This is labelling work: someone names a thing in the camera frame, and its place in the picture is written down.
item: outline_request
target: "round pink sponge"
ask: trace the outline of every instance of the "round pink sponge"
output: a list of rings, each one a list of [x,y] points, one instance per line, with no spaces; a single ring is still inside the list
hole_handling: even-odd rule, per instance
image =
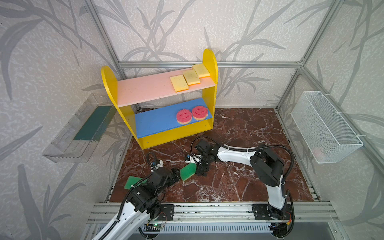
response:
[[[180,124],[188,124],[192,121],[192,113],[188,109],[182,109],[177,112],[176,120]]]
[[[192,109],[192,116],[197,121],[204,120],[208,116],[208,109],[203,106],[197,106]]]

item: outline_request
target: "brown marble surface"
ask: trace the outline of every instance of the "brown marble surface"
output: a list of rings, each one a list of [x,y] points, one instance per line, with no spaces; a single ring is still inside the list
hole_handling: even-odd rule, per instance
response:
[[[189,153],[192,140],[202,134],[231,146],[253,147],[264,143],[289,147],[272,108],[218,108],[213,130],[145,150],[132,138],[110,201],[122,201],[127,192],[124,186],[129,176],[145,177],[150,173],[148,163],[145,162],[149,151],[155,152],[157,158],[163,160],[164,167],[182,168],[187,165],[184,156]],[[284,160],[286,170],[290,162],[289,154],[284,149],[274,150]],[[294,201],[313,201],[297,163],[286,180],[285,188],[290,190]],[[208,176],[194,175],[185,182],[178,182],[168,188],[164,201],[266,202],[268,194],[251,167],[234,162],[213,162],[210,164]]]

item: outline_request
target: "yellow shelf frame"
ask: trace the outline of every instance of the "yellow shelf frame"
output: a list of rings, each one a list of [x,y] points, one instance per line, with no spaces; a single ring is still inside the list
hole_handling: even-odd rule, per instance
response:
[[[218,69],[217,61],[215,54],[210,49],[205,49],[203,52],[203,64],[210,73],[210,77],[215,83],[214,87],[204,88],[203,89],[203,100],[207,105],[210,113],[212,114],[211,119],[206,119],[189,125],[181,126],[175,129],[168,131],[160,132],[153,134],[147,137],[137,138],[136,134],[136,120],[135,113],[133,112],[131,106],[124,106],[119,108],[117,99],[118,99],[118,81],[113,74],[112,70],[108,66],[103,66],[101,68],[101,76],[103,78],[103,83],[105,90],[109,98],[111,99],[113,105],[117,109],[118,113],[127,124],[129,130],[131,131],[133,137],[136,139],[141,149],[146,149],[149,147],[157,146],[166,142],[170,142],[176,139],[183,137],[191,136],[196,133],[204,132],[211,130],[214,126],[214,115],[215,115],[215,106],[216,106],[216,92],[217,92],[217,80],[218,80]]]

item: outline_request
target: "clear plastic bin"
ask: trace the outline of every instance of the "clear plastic bin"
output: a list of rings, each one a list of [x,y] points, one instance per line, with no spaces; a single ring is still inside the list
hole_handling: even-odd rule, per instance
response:
[[[319,91],[303,92],[291,115],[317,163],[339,162],[363,146],[349,124]]]
[[[53,162],[88,162],[101,136],[116,113],[112,107],[91,140],[74,140],[84,123],[98,106],[113,106],[108,96],[91,94],[71,120],[44,150],[43,156]]]

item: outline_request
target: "leaf pattern wallpaper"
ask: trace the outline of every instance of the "leaf pattern wallpaper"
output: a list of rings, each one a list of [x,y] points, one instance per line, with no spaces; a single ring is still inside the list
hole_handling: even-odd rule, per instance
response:
[[[383,153],[384,1],[345,1],[305,66]],[[303,91],[297,80],[280,109],[292,142],[322,200],[331,200],[350,239],[382,239],[384,177],[361,150],[317,164],[290,113]]]
[[[111,58],[82,1],[0,0],[0,239],[78,239],[103,202],[129,139],[115,115],[85,164],[53,163],[47,145]]]
[[[301,0],[94,2],[119,61],[200,61],[205,48],[218,61],[298,61],[330,5]],[[171,70],[125,73],[134,78]],[[293,72],[220,68],[217,106],[274,107]],[[187,93],[140,105],[166,106],[198,97]]]

